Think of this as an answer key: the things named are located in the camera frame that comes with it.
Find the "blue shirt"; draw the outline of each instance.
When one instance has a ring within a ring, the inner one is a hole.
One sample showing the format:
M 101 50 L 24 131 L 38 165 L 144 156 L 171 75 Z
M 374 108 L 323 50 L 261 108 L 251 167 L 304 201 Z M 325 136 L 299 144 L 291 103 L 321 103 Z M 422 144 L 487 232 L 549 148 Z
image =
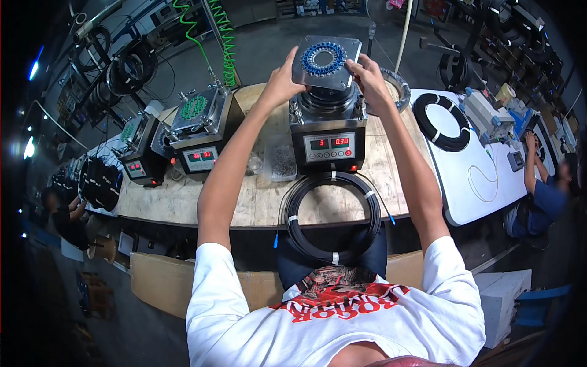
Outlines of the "blue shirt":
M 533 210 L 528 214 L 528 229 L 524 228 L 516 218 L 512 226 L 514 237 L 540 234 L 548 229 L 562 214 L 569 197 L 566 192 L 556 186 L 552 176 L 548 176 L 546 183 L 536 180 L 534 186 L 534 204 L 543 211 Z

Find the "graphic print on shirt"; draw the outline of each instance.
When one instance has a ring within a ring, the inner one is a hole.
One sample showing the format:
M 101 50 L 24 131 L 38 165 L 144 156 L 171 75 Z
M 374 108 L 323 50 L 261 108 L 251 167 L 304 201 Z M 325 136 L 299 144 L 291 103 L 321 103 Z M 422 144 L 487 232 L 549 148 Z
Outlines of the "graphic print on shirt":
M 270 308 L 286 309 L 292 322 L 329 317 L 348 320 L 395 306 L 399 300 L 393 293 L 396 288 L 403 294 L 410 291 L 403 285 L 374 283 L 375 278 L 376 274 L 363 268 L 322 267 L 297 283 L 300 295 Z

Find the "white t-shirt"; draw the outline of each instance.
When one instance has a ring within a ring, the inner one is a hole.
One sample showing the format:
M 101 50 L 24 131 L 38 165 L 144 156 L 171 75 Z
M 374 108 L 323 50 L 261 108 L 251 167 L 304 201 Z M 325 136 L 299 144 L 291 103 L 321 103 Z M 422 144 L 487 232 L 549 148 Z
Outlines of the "white t-shirt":
M 326 366 L 346 345 L 360 341 L 377 343 L 390 358 L 473 362 L 485 343 L 483 311 L 451 237 L 426 251 L 424 291 L 379 277 L 376 282 L 363 292 L 326 290 L 318 302 L 303 298 L 294 285 L 281 304 L 250 312 L 231 253 L 203 244 L 195 255 L 185 320 L 190 365 Z M 331 302 L 324 302 L 328 293 Z

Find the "worker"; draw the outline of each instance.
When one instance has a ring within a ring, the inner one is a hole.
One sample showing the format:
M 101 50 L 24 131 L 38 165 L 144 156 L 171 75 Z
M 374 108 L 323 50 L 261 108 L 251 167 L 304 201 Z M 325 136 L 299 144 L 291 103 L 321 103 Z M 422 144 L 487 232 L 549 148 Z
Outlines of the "worker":
M 424 255 L 423 291 L 389 284 L 370 269 L 323 264 L 250 312 L 231 255 L 229 229 L 263 124 L 306 86 L 292 82 L 294 47 L 223 148 L 197 205 L 198 241 L 186 329 L 194 366 L 469 365 L 485 343 L 479 290 L 450 237 L 434 174 L 412 141 L 379 66 L 348 60 L 380 116 Z
M 95 250 L 94 242 L 104 222 L 85 212 L 87 201 L 77 196 L 69 205 L 61 205 L 58 191 L 45 187 L 41 192 L 43 208 L 49 212 L 57 233 L 82 251 Z
M 569 199 L 579 192 L 576 154 L 565 155 L 565 159 L 556 168 L 554 178 L 548 174 L 537 155 L 536 135 L 528 131 L 525 140 L 528 157 L 524 167 L 524 184 L 531 195 L 522 199 L 504 216 L 507 234 L 516 238 L 534 237 L 546 232 L 564 212 Z M 538 168 L 542 181 L 536 179 L 534 167 Z

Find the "wooden workbench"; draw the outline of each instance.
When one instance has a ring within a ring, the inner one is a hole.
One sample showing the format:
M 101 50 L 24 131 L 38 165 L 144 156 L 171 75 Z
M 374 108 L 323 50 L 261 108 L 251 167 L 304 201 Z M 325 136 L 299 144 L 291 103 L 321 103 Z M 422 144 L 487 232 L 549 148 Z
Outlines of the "wooden workbench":
M 236 93 L 237 101 L 245 114 L 257 101 L 264 87 L 264 83 L 247 86 Z M 388 87 L 392 96 L 396 98 L 395 88 L 391 85 Z M 168 109 L 160 115 L 160 118 L 171 124 L 176 113 L 176 108 Z M 420 153 L 431 166 L 426 142 L 411 108 L 404 110 L 401 117 Z M 284 103 L 273 111 L 265 123 L 253 148 L 253 151 L 262 159 L 268 138 L 275 134 L 291 133 L 288 118 L 288 105 Z M 377 185 L 391 215 L 405 217 L 409 212 L 400 185 L 396 157 L 393 155 L 380 119 L 369 116 L 366 129 L 365 162 L 360 172 Z M 294 182 L 271 182 L 262 174 L 245 177 L 231 227 L 245 229 L 283 226 L 283 223 L 278 223 L 279 204 Z M 198 224 L 196 204 L 202 186 L 202 182 L 187 178 L 174 181 L 168 171 L 163 185 L 156 188 L 143 188 L 130 181 L 125 173 L 117 213 L 119 216 L 138 220 L 195 227 Z M 300 224 L 326 225 L 365 221 L 366 202 L 362 195 L 354 190 L 353 187 L 337 186 L 314 189 L 302 200 L 299 210 Z M 383 205 L 381 205 L 381 213 L 383 218 L 387 218 Z

